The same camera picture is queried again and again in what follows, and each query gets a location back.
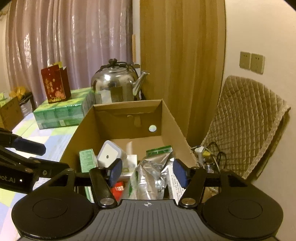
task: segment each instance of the black round disc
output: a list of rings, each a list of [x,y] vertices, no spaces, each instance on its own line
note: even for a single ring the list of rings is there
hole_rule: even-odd
[[[283,220],[279,204],[267,195],[217,194],[203,208],[205,222],[230,239],[263,239],[277,232]]]
[[[12,220],[18,231],[35,239],[72,235],[85,227],[92,215],[91,202],[65,187],[46,187],[32,192],[12,209]]]

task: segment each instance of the kettle spout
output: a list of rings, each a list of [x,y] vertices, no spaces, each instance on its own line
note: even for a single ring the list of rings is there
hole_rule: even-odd
[[[147,73],[146,71],[142,71],[140,77],[133,83],[133,96],[136,96],[139,93],[143,84],[143,80],[148,74],[149,73]]]

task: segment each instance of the electrical outlet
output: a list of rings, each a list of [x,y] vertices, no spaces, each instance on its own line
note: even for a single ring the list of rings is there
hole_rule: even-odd
[[[241,52],[239,58],[239,66],[243,69],[251,68],[251,53]]]
[[[252,53],[251,70],[258,74],[263,74],[265,64],[265,57],[260,54]]]

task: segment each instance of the checkered tablecloth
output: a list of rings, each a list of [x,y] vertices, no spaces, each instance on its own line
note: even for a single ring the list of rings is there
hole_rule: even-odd
[[[67,126],[39,130],[33,113],[30,113],[12,132],[23,138],[43,143],[46,146],[46,153],[43,156],[37,156],[16,151],[13,148],[11,148],[11,150],[27,158],[32,156],[51,161],[59,161],[76,129],[77,126]],[[40,178],[34,187],[36,188],[47,180],[47,178]],[[0,241],[15,241],[19,238],[18,232],[11,219],[11,209],[13,205],[24,196],[25,194],[0,189]]]

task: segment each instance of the brown quilted fabric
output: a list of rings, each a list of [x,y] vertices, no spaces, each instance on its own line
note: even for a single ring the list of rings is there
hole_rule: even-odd
[[[229,76],[202,146],[216,142],[227,157],[226,163],[221,161],[220,168],[247,178],[289,109],[281,97],[263,84]]]

